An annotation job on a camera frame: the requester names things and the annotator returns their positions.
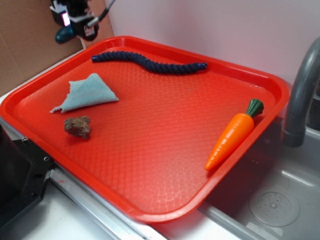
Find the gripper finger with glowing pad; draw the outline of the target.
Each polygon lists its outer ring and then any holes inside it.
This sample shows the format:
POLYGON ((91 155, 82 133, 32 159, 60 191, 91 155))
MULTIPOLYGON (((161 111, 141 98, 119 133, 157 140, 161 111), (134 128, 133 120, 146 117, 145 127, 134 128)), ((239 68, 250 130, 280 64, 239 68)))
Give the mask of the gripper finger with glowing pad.
POLYGON ((53 16, 53 20, 61 27, 67 27, 70 25, 70 19, 67 13, 67 7, 60 3, 51 3, 50 10, 53 16))

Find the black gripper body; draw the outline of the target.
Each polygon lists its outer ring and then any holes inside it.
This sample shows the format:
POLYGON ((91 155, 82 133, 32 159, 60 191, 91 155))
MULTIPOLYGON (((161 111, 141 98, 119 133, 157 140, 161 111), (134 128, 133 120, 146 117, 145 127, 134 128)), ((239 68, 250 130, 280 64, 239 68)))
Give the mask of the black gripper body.
POLYGON ((66 10, 70 19, 70 27, 76 37, 93 41, 98 35, 98 25, 88 26, 95 19, 87 0, 67 0, 66 10))

